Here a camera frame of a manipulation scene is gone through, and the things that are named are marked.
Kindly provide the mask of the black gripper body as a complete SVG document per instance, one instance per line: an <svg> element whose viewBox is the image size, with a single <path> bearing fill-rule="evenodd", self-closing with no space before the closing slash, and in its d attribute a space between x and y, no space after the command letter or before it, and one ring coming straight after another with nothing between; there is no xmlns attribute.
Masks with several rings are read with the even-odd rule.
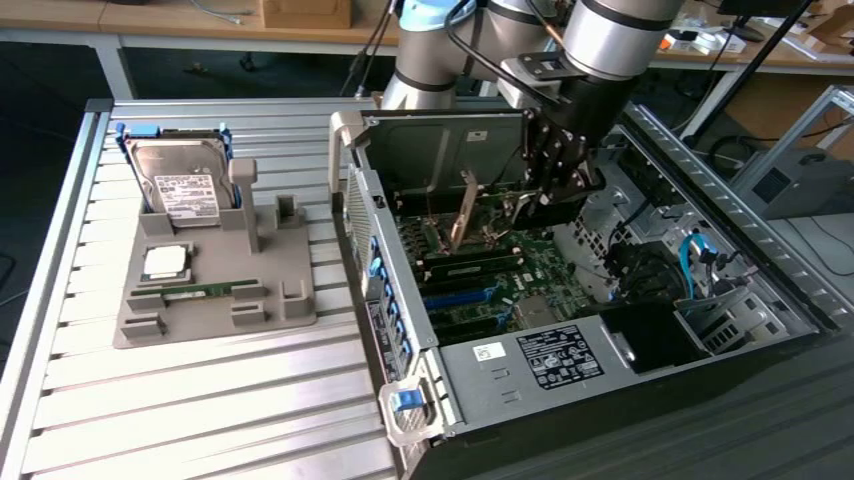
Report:
<svg viewBox="0 0 854 480"><path fill-rule="evenodd" d="M556 104L544 108L544 115L575 137L597 144L609 132L628 102L639 78L605 80L592 75L561 81Z"/></svg>

